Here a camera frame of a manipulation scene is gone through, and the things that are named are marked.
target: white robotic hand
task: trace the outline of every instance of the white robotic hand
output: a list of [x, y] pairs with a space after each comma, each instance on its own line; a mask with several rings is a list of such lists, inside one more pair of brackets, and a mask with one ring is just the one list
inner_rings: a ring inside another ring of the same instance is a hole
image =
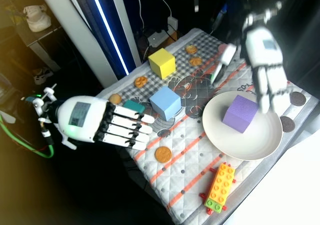
[[247, 63], [252, 67], [252, 80], [257, 94], [260, 111], [269, 108], [279, 116], [290, 104], [287, 76], [283, 67], [283, 54], [272, 33], [264, 26], [277, 15], [281, 3], [276, 8], [267, 9], [262, 14], [249, 14], [243, 25]]
[[144, 150], [155, 119], [92, 96], [74, 96], [57, 109], [59, 130], [82, 142], [108, 144]]

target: green block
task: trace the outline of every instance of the green block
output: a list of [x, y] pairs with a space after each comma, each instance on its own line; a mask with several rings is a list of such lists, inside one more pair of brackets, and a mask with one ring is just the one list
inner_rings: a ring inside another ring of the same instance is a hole
[[136, 103], [134, 101], [131, 101], [131, 100], [126, 101], [124, 103], [123, 107], [127, 108], [127, 109], [131, 109], [131, 110], [137, 111], [140, 114], [142, 114], [144, 112], [144, 110], [145, 110], [144, 106], [142, 106], [141, 104]]
[[221, 210], [222, 210], [222, 205], [213, 201], [212, 199], [210, 198], [207, 198], [207, 200], [205, 201], [204, 205], [209, 208], [209, 209], [212, 209], [214, 211], [216, 211], [217, 213], [221, 213]]

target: plate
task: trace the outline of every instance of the plate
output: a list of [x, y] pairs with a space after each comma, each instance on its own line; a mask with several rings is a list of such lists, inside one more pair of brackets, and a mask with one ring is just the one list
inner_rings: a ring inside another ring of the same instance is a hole
[[282, 139], [282, 124], [274, 112], [257, 112], [240, 133], [222, 122], [228, 107], [237, 95], [256, 102], [256, 96], [245, 91], [228, 91], [212, 98], [204, 108], [204, 131], [216, 148], [233, 158], [252, 161], [270, 156]]

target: checkered fabric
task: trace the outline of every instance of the checkered fabric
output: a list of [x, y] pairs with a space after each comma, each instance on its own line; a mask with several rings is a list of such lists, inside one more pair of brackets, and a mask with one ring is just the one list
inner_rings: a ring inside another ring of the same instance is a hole
[[[188, 45], [196, 46], [197, 53], [186, 53], [185, 47]], [[149, 97], [162, 86], [169, 86], [181, 95], [183, 108], [168, 122], [160, 118], [156, 119], [147, 149], [145, 151], [128, 149], [128, 153], [136, 161], [145, 179], [150, 182], [176, 224], [200, 225], [207, 222], [209, 218], [210, 224], [220, 224], [237, 205], [233, 197], [244, 196], [242, 193], [237, 194], [238, 188], [241, 188], [242, 183], [262, 162], [262, 160], [242, 161], [224, 155], [207, 138], [202, 117], [197, 114], [197, 109], [203, 107], [216, 94], [227, 91], [254, 93], [251, 69], [239, 59], [239, 53], [236, 53], [216, 87], [208, 83], [206, 73], [209, 75], [214, 71], [219, 59], [217, 54], [222, 47], [221, 41], [201, 32], [173, 53], [176, 72], [166, 79], [161, 80], [155, 73], [148, 70], [146, 73], [139, 74], [148, 78], [143, 88], [136, 88], [131, 83], [120, 91], [116, 91], [122, 96], [124, 102], [131, 99], [144, 106], [149, 102]], [[191, 57], [201, 57], [203, 64], [198, 67], [191, 66], [189, 64]], [[185, 92], [186, 86], [193, 87]], [[289, 87], [293, 91], [304, 94], [308, 104], [311, 98], [308, 93], [292, 83]], [[295, 120], [303, 108], [304, 106], [290, 105], [284, 114]], [[283, 150], [286, 145], [286, 141], [282, 141], [278, 150]], [[155, 159], [155, 151], [161, 146], [166, 146], [172, 151], [172, 159], [167, 163], [160, 163]], [[228, 210], [209, 216], [199, 193], [206, 193], [212, 183], [214, 174], [209, 168], [216, 168], [223, 162], [235, 168], [236, 183], [232, 185], [229, 199], [225, 204]]]

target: led light strip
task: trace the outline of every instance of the led light strip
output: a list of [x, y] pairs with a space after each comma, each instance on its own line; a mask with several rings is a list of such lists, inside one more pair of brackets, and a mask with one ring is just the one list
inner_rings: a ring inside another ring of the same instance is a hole
[[120, 61], [121, 61], [122, 66], [123, 66], [123, 68], [124, 68], [125, 74], [129, 75], [128, 69], [127, 69], [126, 64], [125, 64], [125, 61], [124, 61], [124, 59], [122, 58], [122, 55], [121, 55], [121, 53], [120, 53], [120, 51], [119, 51], [119, 48], [118, 48], [118, 45], [117, 45], [117, 43], [116, 43], [115, 37], [114, 37], [114, 35], [112, 34], [112, 31], [111, 31], [111, 29], [110, 29], [110, 26], [109, 26], [109, 24], [108, 24], [108, 21], [107, 21], [107, 18], [106, 18], [106, 16], [105, 16], [105, 14], [104, 14], [104, 11], [102, 10], [102, 7], [101, 7], [101, 5], [100, 5], [100, 2], [99, 2], [99, 0], [94, 0], [94, 1], [95, 1], [95, 4], [96, 4], [96, 6], [97, 6], [97, 8], [98, 8], [98, 10], [99, 10], [99, 13], [100, 13], [100, 15], [101, 15], [101, 17], [102, 17], [102, 20], [103, 20], [103, 22], [104, 22], [105, 28], [106, 28], [106, 30], [107, 30], [108, 33], [109, 33], [109, 36], [110, 36], [110, 38], [111, 38], [111, 41], [112, 41], [112, 43], [113, 43], [113, 45], [114, 45], [114, 48], [115, 48], [115, 50], [116, 50], [116, 53], [118, 54], [118, 56], [119, 56], [119, 58], [120, 58]]

